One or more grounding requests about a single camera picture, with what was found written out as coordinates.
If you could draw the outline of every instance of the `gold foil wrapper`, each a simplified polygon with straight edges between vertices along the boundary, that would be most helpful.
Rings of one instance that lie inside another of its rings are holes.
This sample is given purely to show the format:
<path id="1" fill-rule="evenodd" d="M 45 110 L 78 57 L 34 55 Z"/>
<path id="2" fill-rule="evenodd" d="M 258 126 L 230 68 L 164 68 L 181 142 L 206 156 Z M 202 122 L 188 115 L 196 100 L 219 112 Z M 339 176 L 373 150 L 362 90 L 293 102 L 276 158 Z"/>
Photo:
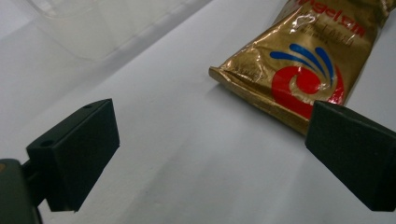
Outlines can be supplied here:
<path id="1" fill-rule="evenodd" d="M 305 134 L 316 100 L 342 105 L 393 0 L 289 0 L 267 31 L 209 75 Z"/>

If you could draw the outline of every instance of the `white surface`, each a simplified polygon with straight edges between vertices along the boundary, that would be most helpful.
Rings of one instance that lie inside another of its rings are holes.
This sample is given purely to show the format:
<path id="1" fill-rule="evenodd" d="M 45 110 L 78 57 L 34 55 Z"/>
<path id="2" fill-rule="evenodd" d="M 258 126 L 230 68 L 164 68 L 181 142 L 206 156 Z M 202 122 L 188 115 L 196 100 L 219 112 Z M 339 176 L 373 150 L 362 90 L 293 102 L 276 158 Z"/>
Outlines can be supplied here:
<path id="1" fill-rule="evenodd" d="M 0 23 L 12 31 L 0 40 L 0 158 L 25 161 L 24 148 L 77 108 L 115 104 L 120 149 L 78 213 L 42 203 L 45 223 L 396 223 L 356 199 L 302 136 L 208 76 L 282 5 L 215 0 L 142 53 L 120 49 L 101 62 L 74 57 L 31 24 Z M 392 130 L 395 20 L 347 102 Z"/>

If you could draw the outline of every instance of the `clear plastic container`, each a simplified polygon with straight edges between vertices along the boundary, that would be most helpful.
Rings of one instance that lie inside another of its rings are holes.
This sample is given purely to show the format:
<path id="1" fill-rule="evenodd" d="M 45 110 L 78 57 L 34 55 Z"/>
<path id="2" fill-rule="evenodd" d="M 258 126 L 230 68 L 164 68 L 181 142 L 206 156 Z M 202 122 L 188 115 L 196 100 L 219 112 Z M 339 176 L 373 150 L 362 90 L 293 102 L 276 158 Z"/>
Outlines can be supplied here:
<path id="1" fill-rule="evenodd" d="M 75 55 L 100 59 L 187 0 L 23 0 Z"/>

